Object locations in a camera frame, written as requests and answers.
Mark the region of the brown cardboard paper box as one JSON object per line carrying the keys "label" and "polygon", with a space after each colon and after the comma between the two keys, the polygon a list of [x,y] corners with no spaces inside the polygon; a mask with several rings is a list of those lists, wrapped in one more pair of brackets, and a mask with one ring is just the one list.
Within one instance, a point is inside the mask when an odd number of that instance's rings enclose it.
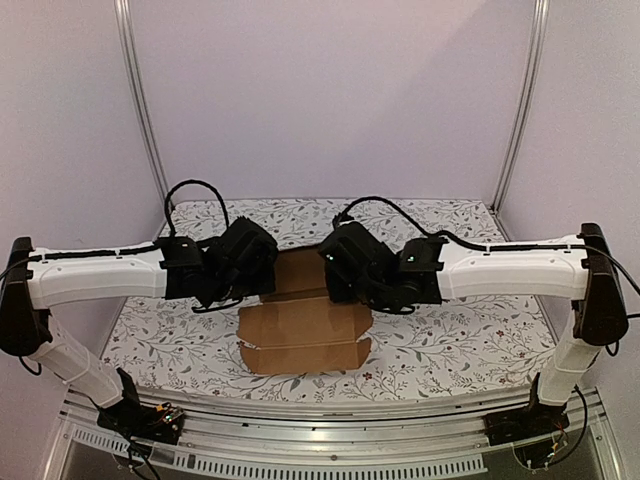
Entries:
{"label": "brown cardboard paper box", "polygon": [[334,303],[317,247],[284,250],[275,262],[275,291],[239,309],[240,355],[256,375],[357,370],[368,359],[371,310]]}

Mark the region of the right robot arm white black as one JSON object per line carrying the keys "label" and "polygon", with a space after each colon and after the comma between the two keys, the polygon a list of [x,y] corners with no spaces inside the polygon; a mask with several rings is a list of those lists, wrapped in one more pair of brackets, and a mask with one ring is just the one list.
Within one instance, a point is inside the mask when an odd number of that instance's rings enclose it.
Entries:
{"label": "right robot arm white black", "polygon": [[532,388],[534,402],[566,404],[602,349],[629,329],[619,276],[600,227],[525,243],[464,241],[450,232],[409,240],[393,252],[362,224],[335,227],[320,243],[325,282],[334,303],[358,301],[374,311],[408,314],[422,304],[483,295],[564,298],[572,318]]}

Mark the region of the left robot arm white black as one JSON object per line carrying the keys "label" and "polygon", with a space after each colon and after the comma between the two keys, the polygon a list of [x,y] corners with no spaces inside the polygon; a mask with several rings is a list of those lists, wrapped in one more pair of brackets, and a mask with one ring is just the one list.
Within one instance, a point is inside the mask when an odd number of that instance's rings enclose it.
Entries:
{"label": "left robot arm white black", "polygon": [[273,292],[277,255],[276,240],[246,217],[200,241],[171,231],[137,246],[51,250],[18,238],[1,274],[1,349],[38,362],[101,409],[136,408],[131,376],[74,339],[52,308],[141,297],[194,299],[198,312],[209,313]]}

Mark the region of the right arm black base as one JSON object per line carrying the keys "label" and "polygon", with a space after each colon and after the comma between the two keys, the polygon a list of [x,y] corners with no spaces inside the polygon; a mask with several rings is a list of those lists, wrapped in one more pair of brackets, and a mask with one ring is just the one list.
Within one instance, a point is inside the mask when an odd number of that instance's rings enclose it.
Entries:
{"label": "right arm black base", "polygon": [[567,404],[543,405],[538,397],[540,375],[534,378],[529,401],[524,407],[489,413],[482,417],[484,433],[491,446],[526,440],[567,428]]}

